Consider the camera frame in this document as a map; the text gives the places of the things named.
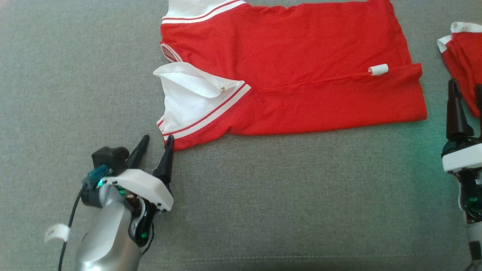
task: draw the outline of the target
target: white tag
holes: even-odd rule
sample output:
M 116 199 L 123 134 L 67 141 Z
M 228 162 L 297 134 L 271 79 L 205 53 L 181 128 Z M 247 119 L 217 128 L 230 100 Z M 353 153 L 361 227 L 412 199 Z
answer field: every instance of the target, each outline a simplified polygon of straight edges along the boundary
M 67 242 L 69 234 L 70 228 L 67 225 L 55 224 L 45 232 L 45 238 L 43 242 L 46 243 L 53 238 L 62 239 L 64 240 L 64 242 Z
M 382 75 L 382 74 L 388 72 L 388 65 L 387 64 L 381 64 L 381 65 L 370 67 L 370 68 L 368 68 L 368 72 L 371 72 L 372 76 Z

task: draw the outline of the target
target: white trim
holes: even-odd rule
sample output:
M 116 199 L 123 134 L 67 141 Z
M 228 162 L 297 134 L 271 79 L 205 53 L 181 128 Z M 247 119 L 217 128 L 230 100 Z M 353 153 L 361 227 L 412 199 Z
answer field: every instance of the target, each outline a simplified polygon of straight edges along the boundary
M 174 59 L 172 59 L 170 56 L 166 55 L 166 53 L 164 52 L 164 49 L 168 50 L 171 54 L 173 54 Z M 171 62 L 174 62 L 174 61 L 183 62 L 181 56 L 178 53 L 176 53 L 176 51 L 174 51 L 174 49 L 171 48 L 169 45 L 167 45 L 165 43 L 161 43 L 161 51 L 162 51 L 162 54 L 164 55 L 164 57 L 167 58 L 167 60 L 169 60 Z
M 223 12 L 226 12 L 228 10 L 231 10 L 235 7 L 238 7 L 240 5 L 246 4 L 245 1 L 242 0 L 228 0 L 223 3 L 220 3 L 211 9 L 207 10 L 206 12 L 200 14 L 199 16 L 169 16 L 169 13 L 174 13 L 171 12 L 171 9 L 174 7 L 170 7 L 170 11 L 167 13 L 165 17 L 162 18 L 162 23 L 161 24 L 190 24 L 190 23 L 198 23 L 202 21 L 206 21 L 208 19 L 211 19 L 212 17 L 221 14 Z
M 157 127 L 159 127 L 159 130 L 160 130 L 161 132 L 164 132 L 164 125 L 165 125 L 164 115 L 162 115 L 162 117 L 156 122 L 156 125 L 157 125 Z
M 196 125 L 194 125 L 192 127 L 189 127 L 189 125 L 187 125 L 186 127 L 189 127 L 189 128 L 186 129 L 186 130 L 183 130 L 185 128 L 180 127 L 180 128 L 176 128 L 176 131 L 181 130 L 180 132 L 163 131 L 161 129 L 161 127 L 163 127 L 163 124 L 162 124 L 159 127 L 159 129 L 162 132 L 162 136 L 164 137 L 164 140 L 167 140 L 167 137 L 170 134 L 172 134 L 174 136 L 174 138 L 181 138 L 181 137 L 190 135 L 190 134 L 200 130 L 201 128 L 205 127 L 206 125 L 210 124 L 211 122 L 213 122 L 215 119 L 217 119 L 219 116 L 221 116 L 224 112 L 226 112 L 229 108 L 231 108 L 231 106 L 233 106 L 237 101 L 239 101 L 239 99 L 241 99 L 251 89 L 251 86 L 249 86 L 248 84 L 245 84 L 244 81 L 241 81 L 240 87 L 242 87 L 242 88 L 241 89 L 237 88 L 236 90 L 233 91 L 233 95 L 227 96 L 223 100 L 223 102 L 221 104 L 223 104 L 226 101 L 228 101 L 228 102 L 223 104 L 222 107 L 218 108 L 216 111 L 211 111 L 208 114 L 206 114 L 205 116 L 203 116 L 202 118 L 200 118 L 200 120 L 202 120 L 202 121 L 197 123 Z
M 440 53 L 447 51 L 447 43 L 452 40 L 452 35 L 445 36 L 437 40 Z
M 452 33 L 471 32 L 482 33 L 482 26 L 473 23 L 455 22 L 450 26 Z
M 191 18 L 205 15 L 216 7 L 234 0 L 167 0 L 169 10 L 164 17 Z

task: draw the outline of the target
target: gray fabric surface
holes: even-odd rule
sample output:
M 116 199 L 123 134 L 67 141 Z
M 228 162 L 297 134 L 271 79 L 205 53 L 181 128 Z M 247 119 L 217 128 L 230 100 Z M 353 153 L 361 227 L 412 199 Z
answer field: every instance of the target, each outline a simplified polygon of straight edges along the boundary
M 295 5 L 302 0 L 253 0 Z M 469 261 L 457 184 L 442 172 L 449 74 L 436 39 L 481 21 L 478 0 L 393 0 L 428 120 L 306 135 L 242 137 L 175 154 L 172 212 L 139 270 L 461 270 Z M 151 143 L 163 93 L 152 71 L 167 1 L 2 0 L 1 270 L 54 270 L 90 154 Z M 97 210 L 80 205 L 65 270 Z

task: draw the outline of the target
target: white label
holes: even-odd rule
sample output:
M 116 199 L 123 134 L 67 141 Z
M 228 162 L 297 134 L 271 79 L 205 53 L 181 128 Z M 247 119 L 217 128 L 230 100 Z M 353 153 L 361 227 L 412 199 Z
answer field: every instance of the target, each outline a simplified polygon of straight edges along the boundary
M 70 228 L 67 225 L 55 224 L 45 232 L 45 238 L 43 242 L 46 243 L 53 238 L 62 239 L 64 240 L 64 242 L 67 242 L 69 234 Z

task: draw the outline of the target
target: black cable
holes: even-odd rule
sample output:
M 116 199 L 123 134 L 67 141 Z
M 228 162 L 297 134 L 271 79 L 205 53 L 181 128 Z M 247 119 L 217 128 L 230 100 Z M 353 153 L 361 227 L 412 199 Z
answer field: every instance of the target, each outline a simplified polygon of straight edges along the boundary
M 72 212 L 70 213 L 70 219 L 68 220 L 68 227 L 72 227 L 72 222 L 74 221 L 74 215 L 75 215 L 75 210 L 77 209 L 77 205 L 79 204 L 80 196 L 82 195 L 82 191 L 84 190 L 86 186 L 86 183 L 82 184 L 82 187 L 80 188 L 79 194 L 77 195 L 77 198 L 75 199 L 74 206 L 72 207 Z M 62 251 L 60 252 L 60 259 L 59 259 L 59 271 L 62 270 L 62 262 L 64 261 L 64 254 L 65 254 L 65 248 L 67 247 L 67 242 L 64 242 L 64 245 L 62 246 Z
M 146 249 L 142 252 L 142 255 L 144 255 L 144 253 L 146 253 L 146 252 L 149 250 L 150 244 L 152 244 L 152 240 L 154 240 L 154 223 L 152 223 L 152 236 L 151 236 L 151 240 L 150 240 L 149 243 L 147 244 Z

